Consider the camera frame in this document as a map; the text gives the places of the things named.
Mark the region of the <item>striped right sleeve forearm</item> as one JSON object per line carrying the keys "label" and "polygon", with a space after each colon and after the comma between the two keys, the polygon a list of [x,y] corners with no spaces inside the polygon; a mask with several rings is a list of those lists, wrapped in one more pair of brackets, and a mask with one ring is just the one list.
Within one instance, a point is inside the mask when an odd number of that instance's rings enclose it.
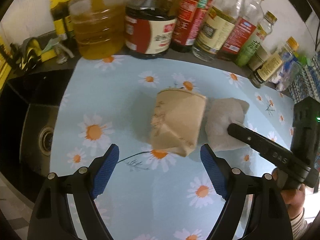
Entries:
{"label": "striped right sleeve forearm", "polygon": [[310,228],[310,225],[304,218],[304,209],[303,211],[294,219],[291,220],[291,228],[293,234],[293,240],[301,239],[302,236]]}

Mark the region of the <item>person's right hand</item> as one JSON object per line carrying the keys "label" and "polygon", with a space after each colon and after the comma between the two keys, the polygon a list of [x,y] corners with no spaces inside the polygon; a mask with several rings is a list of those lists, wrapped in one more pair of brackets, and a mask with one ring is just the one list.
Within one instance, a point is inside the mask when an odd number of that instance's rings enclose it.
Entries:
{"label": "person's right hand", "polygon": [[284,203],[287,205],[287,211],[290,219],[295,219],[304,210],[305,185],[302,184],[299,189],[281,190]]}

